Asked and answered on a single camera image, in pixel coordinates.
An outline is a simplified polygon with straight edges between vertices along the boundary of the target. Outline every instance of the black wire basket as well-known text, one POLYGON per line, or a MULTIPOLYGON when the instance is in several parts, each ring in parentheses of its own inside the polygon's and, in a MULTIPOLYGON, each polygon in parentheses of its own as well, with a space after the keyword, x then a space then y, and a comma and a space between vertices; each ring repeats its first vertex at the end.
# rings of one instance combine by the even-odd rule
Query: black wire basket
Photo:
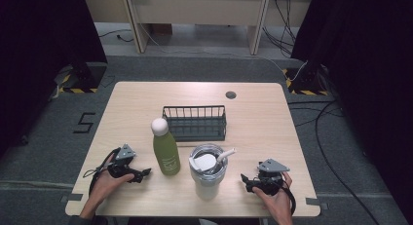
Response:
POLYGON ((225 140, 225 106, 164 106, 163 118, 176 141, 225 140))

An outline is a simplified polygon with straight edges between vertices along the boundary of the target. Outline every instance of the green bottle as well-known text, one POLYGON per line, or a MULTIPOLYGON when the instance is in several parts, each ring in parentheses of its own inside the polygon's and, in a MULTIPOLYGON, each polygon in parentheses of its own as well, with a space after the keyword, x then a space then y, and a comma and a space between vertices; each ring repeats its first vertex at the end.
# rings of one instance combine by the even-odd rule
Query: green bottle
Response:
POLYGON ((165 119, 158 118, 152 122, 154 133, 154 152, 161 172, 165 175, 175 175, 180 170, 178 147, 173 135, 169 132, 165 119))

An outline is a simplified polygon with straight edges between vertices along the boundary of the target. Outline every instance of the person's arm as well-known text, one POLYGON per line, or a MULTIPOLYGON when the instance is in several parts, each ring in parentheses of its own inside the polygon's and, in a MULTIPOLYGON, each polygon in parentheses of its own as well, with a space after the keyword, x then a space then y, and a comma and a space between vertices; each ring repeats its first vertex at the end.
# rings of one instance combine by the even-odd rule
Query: person's arm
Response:
MULTIPOLYGON (((283 172, 282 175, 284 176, 285 183, 287 184, 284 186, 289 188, 292 183, 291 177, 289 177, 287 172, 283 172)), ((264 202, 265 208, 270 211, 273 218, 280 225, 292 224, 290 200, 283 189, 280 189, 280 191, 274 196, 265 194, 257 187, 253 187, 252 191, 264 202)))
POLYGON ((114 178, 107 170, 104 170, 99 174, 99 177, 94 184, 94 188, 86 201, 82 212, 79 216, 72 216, 69 221, 69 225, 75 224, 90 224, 94 218, 94 214, 101 203, 119 186, 128 182, 134 178, 132 173, 126 174, 119 178, 114 178))

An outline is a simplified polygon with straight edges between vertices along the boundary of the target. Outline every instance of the grey floor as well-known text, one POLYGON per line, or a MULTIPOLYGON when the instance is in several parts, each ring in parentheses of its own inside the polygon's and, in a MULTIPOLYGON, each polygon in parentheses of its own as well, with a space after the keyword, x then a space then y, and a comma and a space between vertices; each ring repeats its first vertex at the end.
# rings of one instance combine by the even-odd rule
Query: grey floor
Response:
MULTIPOLYGON (((102 35, 130 27, 127 23, 97 23, 96 28, 102 35)), ((281 38, 282 28, 269 30, 281 38)), ((114 82, 131 78, 225 81, 225 77, 231 77, 234 81, 283 84, 281 69, 303 63, 284 56, 265 35, 261 37, 258 55, 251 56, 246 30, 240 26, 174 25, 172 36, 153 36, 156 43, 150 42, 142 55, 136 52, 133 42, 121 41, 117 34, 131 39, 129 31, 101 37, 109 64, 98 93, 60 94, 45 108, 30 133, 29 143, 10 149, 2 158, 0 224, 67 223, 65 197, 79 174, 114 82), (142 68, 148 63, 153 65, 153 71, 142 68), (74 135, 73 129, 79 129, 79 114, 91 110, 95 113, 89 117, 89 122, 94 123, 91 134, 74 135)), ((326 159, 379 224, 407 224, 380 174, 363 155, 340 107, 337 104, 330 107, 331 113, 322 116, 316 133, 315 122, 310 121, 325 103, 292 103, 331 100, 331 94, 294 95, 285 87, 284 91, 322 208, 320 216, 294 218, 294 224, 374 224, 328 167, 317 145, 317 135, 326 159)), ((116 221, 124 225, 128 219, 116 221)))

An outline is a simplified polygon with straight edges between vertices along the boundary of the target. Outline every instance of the white label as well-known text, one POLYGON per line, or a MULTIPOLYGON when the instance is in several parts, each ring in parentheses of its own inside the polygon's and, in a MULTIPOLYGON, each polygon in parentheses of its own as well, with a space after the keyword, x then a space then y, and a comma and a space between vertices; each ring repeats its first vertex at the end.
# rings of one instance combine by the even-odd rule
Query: white label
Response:
POLYGON ((164 165, 165 170, 167 171, 174 170, 178 167, 178 163, 176 162, 175 156, 172 156, 168 159, 162 159, 162 164, 164 165))

